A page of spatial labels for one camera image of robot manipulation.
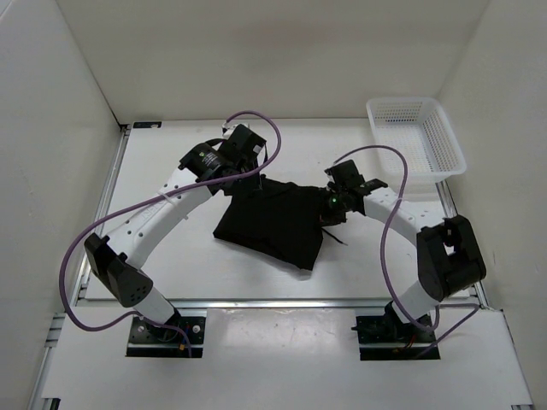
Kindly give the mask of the black trousers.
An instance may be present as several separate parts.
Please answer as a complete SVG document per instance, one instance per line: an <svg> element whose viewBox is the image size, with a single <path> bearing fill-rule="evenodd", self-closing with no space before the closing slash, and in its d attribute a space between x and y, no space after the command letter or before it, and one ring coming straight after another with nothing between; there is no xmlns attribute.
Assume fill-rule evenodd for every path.
<svg viewBox="0 0 547 410"><path fill-rule="evenodd" d="M331 192L264 178L260 190L232 196L215 238L271 256L299 269L314 268L323 229L344 223L329 208Z"/></svg>

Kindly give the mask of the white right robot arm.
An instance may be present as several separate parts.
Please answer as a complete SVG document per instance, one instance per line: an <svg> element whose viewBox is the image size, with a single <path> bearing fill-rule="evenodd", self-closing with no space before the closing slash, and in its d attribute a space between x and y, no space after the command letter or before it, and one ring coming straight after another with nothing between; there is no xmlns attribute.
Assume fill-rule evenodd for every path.
<svg viewBox="0 0 547 410"><path fill-rule="evenodd" d="M485 263L467 218L446 218L402 199L387 183L363 178L352 160L329 167L325 174L329 178L326 226L345 222L348 212L384 224L380 266L392 301L385 306L383 330L391 340L401 342L415 329L431 331L420 318L485 278ZM417 254L418 278L401 295L395 293L387 273L385 242L390 230L414 245Z"/></svg>

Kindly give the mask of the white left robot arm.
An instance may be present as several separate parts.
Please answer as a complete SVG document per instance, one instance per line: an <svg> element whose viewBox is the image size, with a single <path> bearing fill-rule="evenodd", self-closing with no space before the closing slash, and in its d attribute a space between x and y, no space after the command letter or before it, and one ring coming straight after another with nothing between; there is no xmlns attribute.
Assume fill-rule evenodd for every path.
<svg viewBox="0 0 547 410"><path fill-rule="evenodd" d="M254 174L231 180L233 175L258 167L264 138L243 124L193 147L159 190L161 200L140 209L104 237L91 234L84 242L91 270L124 308L150 320L150 332L169 342L179 332L180 315L142 268L162 239L191 211L218 191L230 196L260 184Z"/></svg>

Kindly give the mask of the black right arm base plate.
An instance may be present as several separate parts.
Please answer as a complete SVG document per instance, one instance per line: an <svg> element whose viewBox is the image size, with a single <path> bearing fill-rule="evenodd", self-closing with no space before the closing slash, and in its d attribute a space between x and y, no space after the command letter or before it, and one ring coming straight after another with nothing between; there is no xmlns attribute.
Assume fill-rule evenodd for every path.
<svg viewBox="0 0 547 410"><path fill-rule="evenodd" d="M434 332L408 323L398 333L387 329L383 316L356 316L360 361L440 360Z"/></svg>

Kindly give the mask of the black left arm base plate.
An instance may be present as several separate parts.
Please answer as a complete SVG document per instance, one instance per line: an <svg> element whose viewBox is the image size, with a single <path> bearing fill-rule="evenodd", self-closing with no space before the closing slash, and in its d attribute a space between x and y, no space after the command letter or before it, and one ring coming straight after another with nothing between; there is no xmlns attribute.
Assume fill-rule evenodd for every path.
<svg viewBox="0 0 547 410"><path fill-rule="evenodd" d="M132 319L126 344L126 357L133 358L176 358L200 359L206 330L204 315L183 314L174 326L180 328L188 337L176 330L158 328L144 319Z"/></svg>

